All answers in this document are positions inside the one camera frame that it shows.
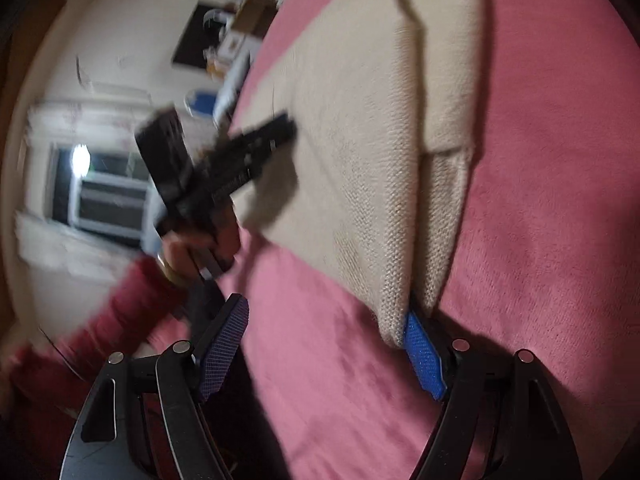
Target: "metal screw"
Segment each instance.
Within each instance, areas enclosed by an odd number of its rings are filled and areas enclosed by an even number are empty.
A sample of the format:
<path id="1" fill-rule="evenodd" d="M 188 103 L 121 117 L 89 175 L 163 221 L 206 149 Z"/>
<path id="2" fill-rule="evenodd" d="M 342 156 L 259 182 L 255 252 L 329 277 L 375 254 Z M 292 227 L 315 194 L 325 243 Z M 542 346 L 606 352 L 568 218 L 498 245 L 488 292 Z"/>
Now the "metal screw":
<path id="1" fill-rule="evenodd" d="M 529 352 L 529 350 L 520 350 L 518 352 L 518 359 L 523 363 L 532 363 L 535 357 L 531 352 Z"/>
<path id="2" fill-rule="evenodd" d="M 453 346 L 453 349 L 458 352 L 466 352 L 471 347 L 469 341 L 466 339 L 456 339 L 451 346 Z"/>
<path id="3" fill-rule="evenodd" d="M 189 351 L 189 349 L 191 348 L 191 344 L 188 341 L 177 341 L 174 343 L 174 346 L 172 348 L 174 349 L 175 353 L 184 354 L 185 352 Z"/>
<path id="4" fill-rule="evenodd" d="M 114 352 L 109 356 L 109 364 L 116 365 L 121 363 L 124 359 L 124 354 L 122 352 Z"/>

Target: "hand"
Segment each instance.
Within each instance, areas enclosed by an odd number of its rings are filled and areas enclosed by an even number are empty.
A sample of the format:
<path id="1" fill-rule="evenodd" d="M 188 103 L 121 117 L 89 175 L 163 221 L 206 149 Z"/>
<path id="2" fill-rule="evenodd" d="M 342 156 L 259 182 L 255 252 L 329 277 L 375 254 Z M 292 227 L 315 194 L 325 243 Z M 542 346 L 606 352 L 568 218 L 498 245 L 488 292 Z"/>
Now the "hand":
<path id="1" fill-rule="evenodd" d="M 231 203 L 214 214 L 213 223 L 217 229 L 215 238 L 211 234 L 194 230 L 171 231 L 162 238 L 164 260 L 176 274 L 188 282 L 198 278 L 202 266 L 196 250 L 210 250 L 219 262 L 229 264 L 240 250 L 238 220 Z"/>

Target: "blue textured pad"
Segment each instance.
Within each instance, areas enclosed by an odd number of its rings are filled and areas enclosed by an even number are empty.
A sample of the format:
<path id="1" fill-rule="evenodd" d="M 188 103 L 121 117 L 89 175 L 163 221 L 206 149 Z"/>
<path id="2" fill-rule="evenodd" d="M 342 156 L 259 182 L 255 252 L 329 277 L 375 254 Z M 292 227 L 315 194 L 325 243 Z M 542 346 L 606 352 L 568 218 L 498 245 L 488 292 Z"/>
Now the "blue textured pad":
<path id="1" fill-rule="evenodd" d="M 427 390 L 434 399 L 442 400 L 447 391 L 442 378 L 442 361 L 413 312 L 409 312 L 406 320 L 404 349 L 422 389 Z"/>
<path id="2" fill-rule="evenodd" d="M 249 302 L 241 298 L 200 362 L 199 391 L 203 402 L 222 387 L 248 323 Z"/>

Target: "red sleeve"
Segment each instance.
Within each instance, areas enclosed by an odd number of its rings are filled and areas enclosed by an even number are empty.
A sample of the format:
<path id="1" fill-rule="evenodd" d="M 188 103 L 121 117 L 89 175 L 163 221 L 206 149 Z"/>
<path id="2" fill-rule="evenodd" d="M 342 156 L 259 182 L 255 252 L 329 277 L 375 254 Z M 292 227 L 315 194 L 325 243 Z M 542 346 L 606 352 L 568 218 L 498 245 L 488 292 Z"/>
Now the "red sleeve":
<path id="1" fill-rule="evenodd" d="M 186 299 L 187 292 L 170 283 L 155 259 L 146 256 L 129 267 L 100 312 L 56 346 L 82 377 L 93 381 L 112 352 L 135 352 Z"/>

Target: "bedsheet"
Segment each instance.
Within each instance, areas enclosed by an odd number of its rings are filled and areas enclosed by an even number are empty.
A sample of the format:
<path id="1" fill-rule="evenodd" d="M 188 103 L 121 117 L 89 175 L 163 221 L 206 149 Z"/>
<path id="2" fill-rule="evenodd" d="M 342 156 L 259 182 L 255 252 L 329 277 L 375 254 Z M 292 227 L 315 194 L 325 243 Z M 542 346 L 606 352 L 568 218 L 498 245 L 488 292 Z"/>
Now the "bedsheet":
<path id="1" fill-rule="evenodd" d="M 239 113 L 327 1 L 286 1 Z M 440 315 L 537 354 L 597 478 L 640 418 L 640 50 L 607 0 L 490 3 L 481 157 Z M 222 286 L 250 300 L 244 350 L 294 478 L 409 478 L 437 405 L 406 357 L 293 254 L 243 247 Z"/>

